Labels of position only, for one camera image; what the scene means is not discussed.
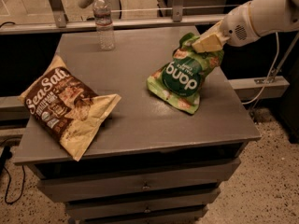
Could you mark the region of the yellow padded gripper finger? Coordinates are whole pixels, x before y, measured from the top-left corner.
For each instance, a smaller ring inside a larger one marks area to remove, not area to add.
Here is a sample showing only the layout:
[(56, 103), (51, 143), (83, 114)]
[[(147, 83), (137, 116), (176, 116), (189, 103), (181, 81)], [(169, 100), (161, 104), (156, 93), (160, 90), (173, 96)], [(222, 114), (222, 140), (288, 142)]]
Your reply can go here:
[(222, 36), (221, 31), (221, 21), (218, 21), (214, 25), (212, 25), (210, 28), (208, 28), (205, 32), (203, 32), (200, 37), (201, 38), (208, 38), (209, 36), (215, 35), (216, 37)]
[(211, 33), (200, 36), (192, 43), (192, 47), (197, 53), (214, 52), (222, 50), (229, 39), (229, 36), (225, 36), (222, 33)]

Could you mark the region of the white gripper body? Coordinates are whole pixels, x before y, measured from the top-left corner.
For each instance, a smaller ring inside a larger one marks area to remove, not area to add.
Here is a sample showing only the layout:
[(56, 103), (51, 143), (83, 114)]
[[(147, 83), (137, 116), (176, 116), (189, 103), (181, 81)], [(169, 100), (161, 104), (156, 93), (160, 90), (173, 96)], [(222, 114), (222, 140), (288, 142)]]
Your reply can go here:
[(233, 47), (243, 47), (259, 39), (249, 16), (249, 3), (231, 10), (221, 22), (221, 32)]

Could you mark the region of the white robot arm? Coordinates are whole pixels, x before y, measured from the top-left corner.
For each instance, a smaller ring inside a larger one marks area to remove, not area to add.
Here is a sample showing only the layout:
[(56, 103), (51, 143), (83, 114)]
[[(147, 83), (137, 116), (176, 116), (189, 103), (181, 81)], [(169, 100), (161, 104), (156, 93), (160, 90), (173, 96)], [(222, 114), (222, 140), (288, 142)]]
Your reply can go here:
[(299, 0), (251, 0), (234, 8), (192, 44), (197, 53), (218, 51), (225, 44), (243, 47), (262, 36), (299, 29)]

